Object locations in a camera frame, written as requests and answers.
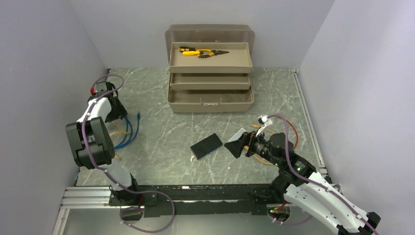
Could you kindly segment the black network switch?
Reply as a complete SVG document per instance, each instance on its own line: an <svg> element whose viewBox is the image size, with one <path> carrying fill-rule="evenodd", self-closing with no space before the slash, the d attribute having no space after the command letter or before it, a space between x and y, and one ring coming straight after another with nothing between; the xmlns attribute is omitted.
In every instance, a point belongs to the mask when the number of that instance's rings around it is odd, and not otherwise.
<svg viewBox="0 0 415 235"><path fill-rule="evenodd" d="M223 145L216 133L204 138L190 147L197 160L215 151Z"/></svg>

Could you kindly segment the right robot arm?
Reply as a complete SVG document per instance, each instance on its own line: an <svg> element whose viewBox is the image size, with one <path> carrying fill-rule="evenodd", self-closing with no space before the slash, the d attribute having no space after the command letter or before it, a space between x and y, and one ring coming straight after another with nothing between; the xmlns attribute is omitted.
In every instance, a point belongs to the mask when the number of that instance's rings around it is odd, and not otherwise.
<svg viewBox="0 0 415 235"><path fill-rule="evenodd" d="M284 133L266 140L263 134L244 132L224 147L236 158L248 147L246 157L256 154L278 168L278 176L269 185L275 203L285 200L300 207L336 235L377 234L380 216L347 200L308 160L294 152Z"/></svg>

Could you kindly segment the blue ethernet cable long loop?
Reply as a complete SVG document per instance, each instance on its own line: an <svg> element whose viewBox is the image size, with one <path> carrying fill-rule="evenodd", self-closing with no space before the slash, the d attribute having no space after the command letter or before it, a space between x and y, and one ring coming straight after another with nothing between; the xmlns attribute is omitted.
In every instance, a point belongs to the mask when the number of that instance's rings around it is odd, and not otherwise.
<svg viewBox="0 0 415 235"><path fill-rule="evenodd" d="M137 113L136 129L134 129L128 117L125 118L125 121L126 121L125 131L127 132L127 134L125 134L124 139L118 145L115 146L115 150L125 148L126 146L131 144L136 139L138 135L138 131L139 131L140 113Z"/></svg>

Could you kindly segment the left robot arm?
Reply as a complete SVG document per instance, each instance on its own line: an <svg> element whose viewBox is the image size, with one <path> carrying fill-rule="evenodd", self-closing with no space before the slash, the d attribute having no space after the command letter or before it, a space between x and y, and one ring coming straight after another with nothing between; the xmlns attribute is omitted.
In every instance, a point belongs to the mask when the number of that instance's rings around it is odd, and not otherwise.
<svg viewBox="0 0 415 235"><path fill-rule="evenodd" d="M65 127L70 149L79 167L103 172L111 182L114 193L129 206L140 201L141 192L131 173L115 159L115 146L106 123L125 119L127 111L111 82L98 82L91 89L84 114Z"/></svg>

